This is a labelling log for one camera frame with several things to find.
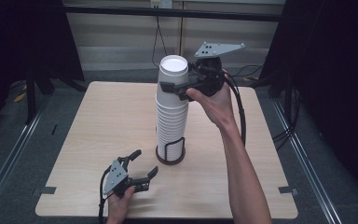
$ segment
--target wall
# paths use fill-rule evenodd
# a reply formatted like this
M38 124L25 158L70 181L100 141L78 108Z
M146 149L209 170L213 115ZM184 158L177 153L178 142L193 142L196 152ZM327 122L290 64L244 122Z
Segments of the wall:
M111 7L150 7L149 1L90 1L64 0L65 4ZM174 1L173 8L229 11L241 13L281 14L282 1L252 0L240 3L206 3L205 1ZM151 16L96 15L68 13L68 20L78 48L83 70L152 68L157 18ZM263 63L275 33L277 22L224 21L211 19L158 18L168 54L180 54L189 61L204 42L244 43L247 48L222 57L227 66ZM165 55L160 37L157 38L154 62Z

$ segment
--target light wooden tabletop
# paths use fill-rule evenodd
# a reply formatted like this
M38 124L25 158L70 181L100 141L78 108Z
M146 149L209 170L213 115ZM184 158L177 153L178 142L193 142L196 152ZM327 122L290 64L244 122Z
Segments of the light wooden tabletop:
M46 217L97 217L103 171L117 157L141 149L130 177L145 177L156 165L150 190L136 193L128 217L232 218L227 167L218 129L197 102L189 104L186 155L170 166L156 157L157 84L93 82L78 109L48 179L54 194L42 194L36 213ZM246 148L273 218L295 218L291 194L255 91L240 88L246 114ZM239 123L238 107L233 105ZM107 203L104 215L107 216Z

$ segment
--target metal frame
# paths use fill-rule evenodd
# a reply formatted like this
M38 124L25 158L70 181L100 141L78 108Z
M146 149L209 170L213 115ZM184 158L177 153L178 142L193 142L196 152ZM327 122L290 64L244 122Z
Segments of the metal frame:
M10 178L11 173L13 172L14 167L17 164L17 161L20 159L23 150L27 146L27 143L31 138L31 135L33 134L34 129L36 128L37 123L40 120L41 114L46 108L46 105L48 104L48 99L49 97L45 96L38 112L35 114L32 121L29 124L25 125L24 129L22 130L21 136L19 137L19 140L17 140L16 145L11 149L11 152L8 155L7 160L2 166L0 170L0 195L4 190L4 187L6 186L6 183Z
M284 129L289 128L289 124L287 123L284 115L283 106L278 101L274 101L275 110L278 113L279 119L283 125ZM315 169L312 166L312 163L310 163L310 160L307 156L307 152L303 148L300 140L297 137L297 134L295 132L292 132L290 136L290 142L292 144L292 147L297 155L298 161L301 164L301 167L304 170L305 175L307 176L307 179L310 182L310 186L313 189L313 192L319 202L319 205L321 206L322 210L324 211L324 215L327 218L328 223L330 224L341 224L341 220L339 218L339 214L337 212L336 207L332 203L330 197L328 196L327 192L324 189L324 186L322 185L321 180L319 179L318 175L315 172Z
M13 6L17 10L48 10L51 12L67 13L90 13L90 14L109 14L109 15L132 15L132 16L159 16L176 18L199 18L199 19L218 19L234 21L282 21L281 15L273 14L251 14L238 12L218 12L218 11L200 11L187 9L167 9L167 8L148 8L148 7L100 7L88 5L63 4L62 6L53 5L32 5L18 4ZM296 18L285 18L292 21Z

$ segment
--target black wire holder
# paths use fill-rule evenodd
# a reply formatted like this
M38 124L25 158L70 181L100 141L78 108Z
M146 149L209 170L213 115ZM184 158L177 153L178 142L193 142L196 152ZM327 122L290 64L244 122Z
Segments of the black wire holder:
M163 164L166 164L166 165L175 165L179 162L181 162L183 160L183 158L185 157L185 154L186 154L186 148L185 148L185 138L184 137L181 137L179 138L178 140L176 141L173 141L173 142L170 142L170 143L167 143L165 144L164 146L164 158L161 158L158 154L158 146L156 146L156 155L157 155L157 159L163 163ZM175 161L168 161L168 146L170 145L174 145L180 141L183 141L182 143L182 154L180 155L180 157L175 160Z

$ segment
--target stacked paper cup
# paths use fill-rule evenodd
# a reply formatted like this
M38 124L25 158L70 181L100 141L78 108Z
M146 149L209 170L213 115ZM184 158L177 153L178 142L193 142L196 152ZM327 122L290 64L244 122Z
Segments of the stacked paper cup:
M188 82L187 60L170 55L161 60L158 72L156 154L166 164L176 164L185 156L185 128L188 100L181 101L174 93L163 92L159 82L175 85Z

